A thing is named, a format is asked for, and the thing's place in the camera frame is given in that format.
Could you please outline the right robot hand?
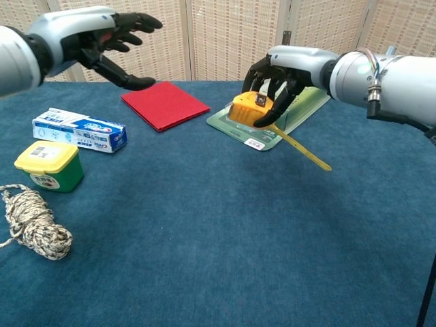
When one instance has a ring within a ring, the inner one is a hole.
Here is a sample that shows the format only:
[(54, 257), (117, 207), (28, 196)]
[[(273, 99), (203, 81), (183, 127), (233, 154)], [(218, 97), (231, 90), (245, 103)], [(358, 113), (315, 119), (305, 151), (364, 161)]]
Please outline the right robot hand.
[(263, 128), (275, 123), (307, 87), (330, 91), (332, 69), (339, 55), (320, 48), (278, 45), (254, 63), (245, 76), (242, 92), (259, 91), (270, 80), (267, 97), (272, 108), (253, 124)]

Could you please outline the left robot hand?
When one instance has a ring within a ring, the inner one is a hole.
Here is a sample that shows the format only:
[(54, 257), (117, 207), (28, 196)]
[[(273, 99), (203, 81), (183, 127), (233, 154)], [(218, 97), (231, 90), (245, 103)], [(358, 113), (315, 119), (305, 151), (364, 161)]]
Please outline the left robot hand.
[(104, 52), (129, 52), (129, 45), (142, 44), (135, 32), (153, 33), (162, 27), (158, 19), (148, 14), (118, 13), (111, 7), (97, 5), (43, 14), (27, 33), (42, 51), (37, 58), (43, 76), (56, 76), (79, 63), (122, 89), (141, 91), (156, 80), (127, 73)]

